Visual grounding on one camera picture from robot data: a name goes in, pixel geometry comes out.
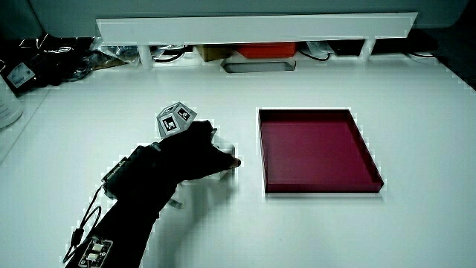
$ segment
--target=white cup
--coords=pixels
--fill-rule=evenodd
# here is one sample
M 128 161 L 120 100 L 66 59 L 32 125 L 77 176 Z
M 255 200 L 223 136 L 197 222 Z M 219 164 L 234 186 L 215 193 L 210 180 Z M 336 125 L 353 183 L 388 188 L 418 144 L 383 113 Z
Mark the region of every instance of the white cup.
M 22 103 L 0 76 L 0 129 L 15 122 L 22 113 Z

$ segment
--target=finger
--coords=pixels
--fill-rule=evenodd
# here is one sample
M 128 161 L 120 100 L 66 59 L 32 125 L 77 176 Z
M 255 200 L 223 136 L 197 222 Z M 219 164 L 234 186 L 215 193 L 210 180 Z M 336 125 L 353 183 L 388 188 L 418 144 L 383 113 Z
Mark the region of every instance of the finger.
M 230 168 L 238 168 L 241 165 L 241 160 L 238 158 L 234 157 L 233 162 L 231 163 Z

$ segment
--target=maroon tray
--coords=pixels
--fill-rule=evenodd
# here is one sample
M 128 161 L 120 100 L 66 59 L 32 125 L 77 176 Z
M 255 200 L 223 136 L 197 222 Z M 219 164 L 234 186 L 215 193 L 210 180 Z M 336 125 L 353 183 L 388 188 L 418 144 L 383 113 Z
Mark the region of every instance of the maroon tray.
M 347 109 L 261 109 L 266 193 L 378 193 L 384 182 Z

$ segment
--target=cardboard box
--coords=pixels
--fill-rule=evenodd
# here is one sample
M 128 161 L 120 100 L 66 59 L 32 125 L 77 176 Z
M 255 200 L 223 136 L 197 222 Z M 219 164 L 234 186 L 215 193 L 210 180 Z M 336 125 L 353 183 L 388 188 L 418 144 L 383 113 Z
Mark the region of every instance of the cardboard box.
M 196 49 L 205 62 L 226 59 L 233 53 L 229 45 L 197 45 Z

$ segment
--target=gloved hand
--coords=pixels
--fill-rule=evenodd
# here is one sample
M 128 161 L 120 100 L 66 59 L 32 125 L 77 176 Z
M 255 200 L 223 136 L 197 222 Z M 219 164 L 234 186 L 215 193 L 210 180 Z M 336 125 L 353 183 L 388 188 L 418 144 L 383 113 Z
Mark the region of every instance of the gloved hand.
M 177 183 L 239 167 L 241 161 L 216 149 L 211 140 L 213 128 L 209 121 L 194 121 L 184 132 L 165 138 L 158 147 L 163 153 L 164 167 L 176 170 Z

